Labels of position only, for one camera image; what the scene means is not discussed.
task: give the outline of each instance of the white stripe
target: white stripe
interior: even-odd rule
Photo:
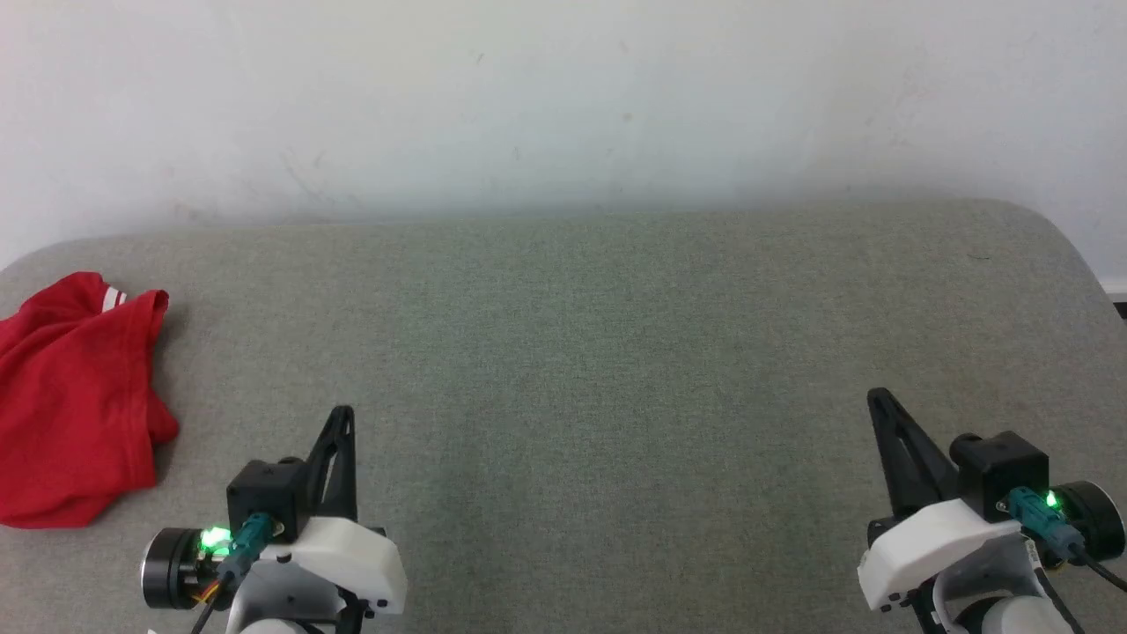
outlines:
[[[106,296],[101,297],[101,311],[105,312],[110,307],[117,305],[117,288],[114,286],[106,287]]]

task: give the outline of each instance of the cable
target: cable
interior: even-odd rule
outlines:
[[[1045,590],[1045,596],[1053,601],[1053,607],[1061,613],[1061,618],[1068,624],[1068,627],[1072,627],[1073,634],[1084,634],[1084,628],[1080,626],[1080,622],[1076,620],[1076,617],[1074,617],[1071,611],[1068,611],[1068,607],[1061,600],[1061,595],[1057,595],[1053,584],[1049,583],[1048,577],[1045,575],[1045,569],[1037,569],[1035,574],[1037,575],[1037,581],[1041,582],[1041,589]]]
[[[219,564],[220,577],[230,574],[238,587],[274,538],[274,520],[266,514],[251,514],[231,541],[231,554]]]
[[[219,580],[216,579],[215,581],[212,581],[206,587],[204,587],[203,591],[201,591],[198,595],[193,595],[192,598],[195,599],[197,604],[206,602],[207,599],[210,599],[211,596],[215,592],[215,589],[218,587],[219,587]]]
[[[233,574],[224,574],[223,579],[220,579],[219,583],[215,584],[215,588],[211,590],[211,598],[205,599],[207,605],[204,606],[204,611],[199,614],[199,618],[196,619],[196,624],[192,626],[192,634],[199,634],[204,631],[204,625],[207,624],[207,619],[211,618],[212,610],[215,609],[215,601],[219,599],[220,595],[223,593],[223,590],[227,589],[227,584],[232,579],[234,579]]]
[[[1095,559],[1093,559],[1092,555],[1089,555],[1088,551],[1085,551],[1083,546],[1073,545],[1068,550],[1072,551],[1073,555],[1076,555],[1076,559],[1084,562],[1084,565],[1092,569],[1092,571],[1095,572],[1095,574],[1099,574],[1103,579],[1107,579],[1108,582],[1110,582],[1116,588],[1122,590],[1124,592],[1127,592],[1127,581],[1124,581],[1121,578],[1119,578],[1119,575],[1103,568],[1103,564],[1095,561]]]

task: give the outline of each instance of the red t-shirt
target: red t-shirt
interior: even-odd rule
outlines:
[[[157,484],[152,447],[179,429],[149,385],[167,307],[73,273],[0,322],[0,524],[86,526]]]

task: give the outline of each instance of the couch cushion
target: couch cushion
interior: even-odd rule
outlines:
[[[915,632],[855,580],[888,512],[875,386],[941,447],[1012,429],[1127,502],[1127,330],[1003,203],[85,240],[0,274],[0,312],[76,269],[170,293],[181,434],[94,526],[0,530],[6,631],[186,631],[142,601],[149,539],[222,523],[243,463],[304,455],[338,403],[411,582],[373,632]],[[1127,623],[1094,574],[1055,582],[1088,632]]]

